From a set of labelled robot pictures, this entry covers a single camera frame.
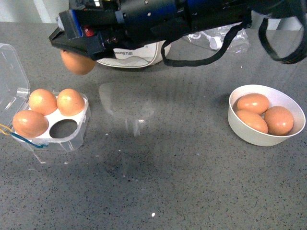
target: plastic bag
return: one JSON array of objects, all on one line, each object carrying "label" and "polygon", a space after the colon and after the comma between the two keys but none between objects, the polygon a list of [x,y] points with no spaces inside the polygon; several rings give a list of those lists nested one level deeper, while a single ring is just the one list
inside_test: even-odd
[{"label": "plastic bag", "polygon": [[[187,39],[194,45],[211,50],[219,50],[222,47],[224,38],[231,27],[237,24],[226,25],[214,29],[200,31],[187,35]],[[232,40],[227,52],[244,53],[248,49],[248,35],[245,30],[240,30]]]}]

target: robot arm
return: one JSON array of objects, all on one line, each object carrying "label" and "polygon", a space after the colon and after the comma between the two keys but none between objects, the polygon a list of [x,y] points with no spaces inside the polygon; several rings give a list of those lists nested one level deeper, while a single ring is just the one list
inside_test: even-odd
[{"label": "robot arm", "polygon": [[[187,34],[241,23],[232,28],[221,50],[209,60],[170,61],[165,58],[164,48],[161,50],[167,65],[199,66],[219,59],[236,33],[251,26],[253,9],[274,18],[296,16],[306,26],[302,17],[306,12],[305,0],[99,0],[99,3],[96,6],[94,0],[70,0],[69,10],[57,18],[59,27],[49,37],[51,44],[98,60],[114,58],[114,48],[137,49],[158,41],[166,41],[166,46]],[[260,40],[271,57],[281,61],[265,42],[266,26],[264,20]],[[306,57],[306,41],[307,34],[297,54],[284,60],[288,61],[286,64]]]}]

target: yellow string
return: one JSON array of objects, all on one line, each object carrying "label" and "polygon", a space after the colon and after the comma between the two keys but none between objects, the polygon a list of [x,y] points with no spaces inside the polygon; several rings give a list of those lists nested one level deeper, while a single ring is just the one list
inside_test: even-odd
[{"label": "yellow string", "polygon": [[10,133],[5,132],[1,127],[6,128],[10,132],[13,132],[9,127],[0,123],[0,132],[3,133],[4,135],[10,135]]}]

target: white bowl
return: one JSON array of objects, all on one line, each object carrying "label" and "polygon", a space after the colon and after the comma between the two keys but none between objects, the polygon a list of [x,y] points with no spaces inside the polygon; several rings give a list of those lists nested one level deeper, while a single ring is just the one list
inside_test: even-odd
[{"label": "white bowl", "polygon": [[[280,105],[292,113],[294,126],[287,136],[274,136],[261,133],[249,127],[238,118],[235,114],[238,99],[254,92],[265,95],[270,101],[270,107]],[[301,107],[286,94],[263,85],[244,85],[235,89],[229,97],[228,122],[232,130],[248,143],[259,146],[273,146],[300,133],[305,127],[306,118]]]}]

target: clear plastic lid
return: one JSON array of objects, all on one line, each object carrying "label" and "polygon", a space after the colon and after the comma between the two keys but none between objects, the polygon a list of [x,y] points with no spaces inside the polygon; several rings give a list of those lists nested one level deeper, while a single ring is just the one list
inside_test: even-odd
[{"label": "clear plastic lid", "polygon": [[0,52],[0,123],[11,127],[28,101],[30,83],[14,47],[0,43]]}]

